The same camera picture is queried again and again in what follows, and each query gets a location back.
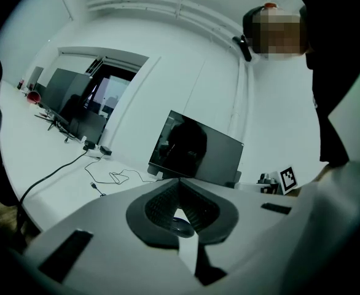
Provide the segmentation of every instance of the black cable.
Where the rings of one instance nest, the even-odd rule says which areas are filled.
[[[59,131],[62,135],[66,136],[70,140],[75,140],[74,136],[69,135],[67,132]]]
[[[94,178],[94,176],[93,176],[93,175],[89,172],[89,170],[87,169],[87,167],[89,167],[91,164],[98,163],[103,157],[104,157],[104,155],[102,155],[98,160],[96,160],[96,161],[94,161],[94,162],[91,162],[91,163],[89,163],[88,165],[86,165],[85,168],[84,168],[84,170],[93,178],[94,182],[96,182],[97,184],[119,184],[120,181],[116,182],[116,181],[112,178],[112,176],[110,175],[110,173],[109,173],[109,175],[110,175],[111,178],[113,179],[113,182],[112,182],[112,181],[110,181],[110,182],[98,181],[98,180],[96,180],[96,179]]]
[[[28,195],[28,193],[31,191],[32,188],[34,188],[35,186],[37,186],[39,183],[43,182],[44,180],[52,177],[55,173],[57,173],[59,170],[63,169],[64,167],[70,166],[72,165],[74,162],[76,162],[77,160],[79,160],[81,157],[83,157],[84,155],[86,155],[87,151],[85,151],[82,155],[78,156],[76,159],[74,159],[72,162],[65,164],[59,168],[57,168],[53,173],[47,175],[46,177],[43,177],[42,179],[40,179],[39,181],[37,181],[36,183],[32,184],[27,190],[26,192],[22,195],[19,203],[18,203],[18,211],[17,211],[17,231],[22,229],[23,223],[21,222],[21,217],[22,217],[22,204],[23,201],[25,199],[25,197]]]
[[[64,127],[62,125],[60,125],[60,124],[57,125],[57,129],[61,133],[65,134],[65,135],[69,135],[69,137],[72,138],[72,139],[76,138],[75,135],[73,135],[69,130],[64,129]]]
[[[41,117],[41,116],[39,116],[39,115],[34,115],[34,116],[36,116],[36,117],[38,117],[38,118],[41,118],[41,119],[44,119],[45,121],[50,122],[50,123],[52,123],[52,122],[53,122],[52,120],[50,120],[50,119],[46,119],[46,118]]]
[[[100,193],[100,197],[104,197],[106,194],[103,194],[98,187],[96,186],[95,183],[90,183],[91,187],[94,188],[95,190],[97,190]]]
[[[121,175],[121,174],[123,173],[123,171],[134,171],[135,173],[137,173],[137,174],[139,175],[139,178],[140,178],[141,181],[144,182],[144,183],[154,183],[154,182],[155,182],[155,181],[146,181],[146,180],[143,180],[141,174],[139,174],[139,172],[136,171],[136,170],[122,170],[120,173],[116,173],[116,172],[114,171],[114,173],[115,173],[116,175],[119,175],[119,176],[124,176],[124,175]]]
[[[94,178],[94,176],[89,172],[89,170],[87,169],[87,167],[89,167],[91,164],[98,163],[103,157],[104,157],[104,155],[102,155],[98,160],[89,163],[89,164],[84,168],[85,171],[93,178],[94,182],[96,182],[97,184],[118,184],[118,185],[120,185],[120,184],[122,184],[122,183],[124,183],[124,182],[126,182],[127,180],[130,179],[129,176],[122,174],[124,171],[134,171],[135,173],[137,173],[137,174],[139,175],[139,177],[140,177],[140,179],[141,179],[142,182],[144,182],[144,183],[154,183],[154,181],[145,181],[145,180],[143,180],[143,179],[142,179],[142,176],[139,174],[138,171],[136,171],[136,170],[126,170],[126,169],[122,170],[120,173],[116,173],[115,171],[111,171],[111,172],[109,173],[109,176],[113,179],[113,182],[111,182],[111,181],[110,181],[110,182],[107,182],[107,181],[98,181],[98,180],[96,180],[96,179]],[[123,180],[123,181],[120,181],[120,179],[119,179],[117,176],[126,177],[126,179]]]

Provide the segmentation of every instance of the small electronic device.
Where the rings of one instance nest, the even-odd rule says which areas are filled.
[[[112,151],[106,146],[95,145],[91,141],[86,141],[83,151],[87,151],[86,156],[108,159],[112,155]]]
[[[149,165],[164,178],[193,177],[227,186],[236,182],[243,143],[171,111]]]
[[[175,235],[183,238],[194,236],[194,228],[186,220],[181,218],[173,218],[170,231]]]

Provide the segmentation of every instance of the power strip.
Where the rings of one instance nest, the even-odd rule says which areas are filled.
[[[102,154],[100,149],[94,149],[94,150],[89,149],[85,156],[90,156],[90,157],[95,157],[95,158],[101,158],[102,157],[103,159],[110,158],[110,155]]]

